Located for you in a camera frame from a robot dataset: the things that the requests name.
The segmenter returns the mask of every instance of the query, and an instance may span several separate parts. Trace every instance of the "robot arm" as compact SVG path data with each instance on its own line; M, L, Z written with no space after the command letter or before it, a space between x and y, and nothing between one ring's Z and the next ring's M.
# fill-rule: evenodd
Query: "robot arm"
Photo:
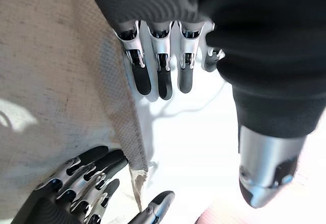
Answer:
M204 67L209 72L217 67L233 86L243 197L262 207L292 180L305 138L326 105L326 0L95 2L117 33L143 95L151 85L138 24L148 23L165 100L172 96L170 23L178 21L180 27L179 87L188 93L202 23L214 22ZM221 49L226 57L219 61Z

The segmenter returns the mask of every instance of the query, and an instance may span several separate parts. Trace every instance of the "white surface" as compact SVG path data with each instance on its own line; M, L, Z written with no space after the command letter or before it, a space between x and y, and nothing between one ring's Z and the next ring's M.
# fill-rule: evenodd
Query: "white surface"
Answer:
M205 24L203 33L210 29L211 25ZM147 204L162 191L173 190L176 198L163 223L194 223L212 201L213 192L237 187L237 118L231 86L224 85L217 71L208 73L201 68L207 52L202 38L193 89L188 94L178 90L176 51L180 39L175 23L171 60L173 97L162 100L158 97L155 62L150 59L153 54L144 23L141 31L147 66L155 84L150 95L140 96L129 73L151 166L143 203Z
M206 53L202 40L193 89L188 94L178 90L177 28L175 24L172 33L171 100L158 97L157 85L152 87L150 95L140 96L129 74L151 165L143 203L147 204L162 191L175 191L176 199L163 224L193 224L213 200L221 212L216 223L294 223L291 220L306 223L311 218L309 212L323 219L322 204L318 202L326 198L325 177L320 174L326 170L325 119L308 137L294 183L265 208L252 209L243 200L238 186L238 128L231 86L223 86L217 71L208 73L201 68L200 61ZM142 39L153 84L157 80L156 70L153 59L149 59L153 54L146 31L143 25Z

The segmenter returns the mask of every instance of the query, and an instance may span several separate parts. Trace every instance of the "robotic hand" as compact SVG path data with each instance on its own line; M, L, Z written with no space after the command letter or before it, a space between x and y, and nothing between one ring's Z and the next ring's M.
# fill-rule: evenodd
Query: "robotic hand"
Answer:
M100 224L120 184L112 178L127 164L121 150L105 146L68 160L35 188L11 223ZM160 193L129 224L160 223L173 199L172 191Z
M147 22L159 94L172 96L170 30L179 21L179 87L192 88L194 58L204 21L205 60L232 84L238 115L240 189L254 208L291 182L307 134L326 105L326 0L95 0L121 41L138 91L151 83L139 38ZM226 57L220 61L220 49Z

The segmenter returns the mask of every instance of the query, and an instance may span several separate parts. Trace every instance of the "silver robotic finger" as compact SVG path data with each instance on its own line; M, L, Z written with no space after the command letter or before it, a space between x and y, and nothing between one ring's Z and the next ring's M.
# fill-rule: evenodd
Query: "silver robotic finger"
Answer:
M171 83L171 28L173 22L148 23L157 69L158 93L164 100L172 97Z
M90 213L88 214L86 223L87 224L99 224L104 216L107 209L108 202L115 191L120 185L119 179L113 181L107 181L95 194L96 197L91 199L91 194L87 197L87 200L91 203Z
M193 87L193 69L204 22L178 22L178 24L181 36L179 89L183 93L188 93Z
M85 167L91 162L100 159L107 154L108 148L106 146L98 146L86 151L77 157L66 161L55 172L49 176L43 183L39 184L35 190L39 190L51 181L61 181L62 187L67 185L72 179L76 179L80 174L87 172L90 166Z
M148 207L136 215L128 224L157 224L160 223L167 213L175 194L165 191L156 196Z
M250 206L265 206L292 181L305 140L266 136L241 126L239 184Z
M142 95L148 95L151 92L151 82L140 39L140 21L131 22L132 25L130 25L130 21L125 24L119 24L119 31L116 31L116 35L130 62L137 90Z

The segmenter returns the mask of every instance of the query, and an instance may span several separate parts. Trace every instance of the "beige fabric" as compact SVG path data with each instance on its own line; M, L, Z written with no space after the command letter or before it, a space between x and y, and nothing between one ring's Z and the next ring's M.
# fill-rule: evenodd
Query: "beige fabric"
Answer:
M59 164L103 144L124 150L140 202L148 168L138 117L94 1L0 0L0 219Z

